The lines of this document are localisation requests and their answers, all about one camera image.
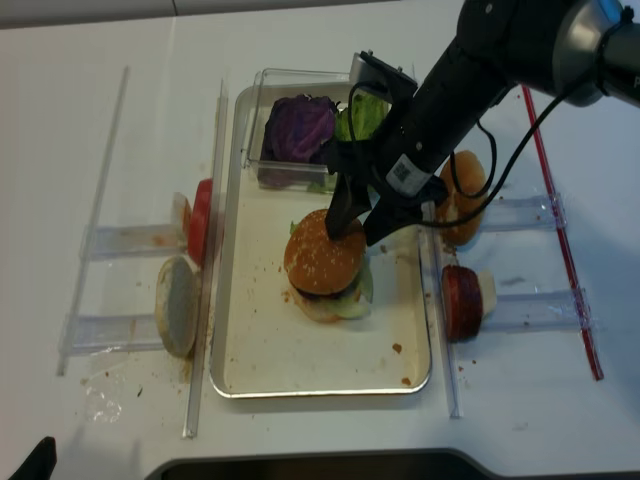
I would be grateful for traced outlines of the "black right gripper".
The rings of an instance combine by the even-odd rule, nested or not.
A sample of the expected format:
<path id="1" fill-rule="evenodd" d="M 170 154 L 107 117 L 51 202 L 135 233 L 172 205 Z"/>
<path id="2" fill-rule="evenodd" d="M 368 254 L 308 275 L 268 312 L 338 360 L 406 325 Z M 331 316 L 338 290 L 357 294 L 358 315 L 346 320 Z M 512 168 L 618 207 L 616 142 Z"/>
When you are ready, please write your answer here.
<path id="1" fill-rule="evenodd" d="M 356 136 L 356 96 L 367 92 L 375 100 L 386 94 L 391 109 L 363 140 Z M 392 233 L 420 224 L 421 205 L 441 205 L 448 188 L 435 171 L 448 155 L 448 133 L 438 116 L 447 110 L 447 88 L 423 83 L 409 90 L 398 84 L 359 81 L 349 92 L 347 139 L 331 145 L 329 171 L 337 182 L 325 217 L 330 239 L 343 236 L 353 220 L 363 223 L 366 244 L 372 246 Z M 368 188 L 379 195 L 370 197 Z"/>

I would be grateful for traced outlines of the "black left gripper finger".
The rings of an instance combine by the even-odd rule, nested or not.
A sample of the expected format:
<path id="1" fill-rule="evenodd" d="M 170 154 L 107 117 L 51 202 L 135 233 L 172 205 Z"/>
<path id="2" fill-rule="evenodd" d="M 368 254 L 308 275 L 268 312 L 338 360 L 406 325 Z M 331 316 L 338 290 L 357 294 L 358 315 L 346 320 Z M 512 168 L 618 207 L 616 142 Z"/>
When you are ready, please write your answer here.
<path id="1" fill-rule="evenodd" d="M 54 437 L 44 437 L 27 456 L 10 480 L 49 480 L 57 464 Z"/>

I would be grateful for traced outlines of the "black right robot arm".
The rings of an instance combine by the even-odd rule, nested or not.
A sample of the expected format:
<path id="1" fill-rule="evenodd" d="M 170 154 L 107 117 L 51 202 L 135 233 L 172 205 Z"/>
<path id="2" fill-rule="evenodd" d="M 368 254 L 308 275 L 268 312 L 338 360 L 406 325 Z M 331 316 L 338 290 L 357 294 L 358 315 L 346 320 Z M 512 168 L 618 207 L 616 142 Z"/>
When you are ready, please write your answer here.
<path id="1" fill-rule="evenodd" d="M 584 107 L 639 101 L 639 27 L 616 1 L 467 1 L 454 39 L 422 83 L 369 52 L 355 54 L 354 90 L 389 103 L 367 140 L 332 141 L 337 183 L 325 218 L 339 238 L 364 218 L 368 243 L 423 222 L 447 195 L 436 175 L 485 112 L 522 85 Z"/>

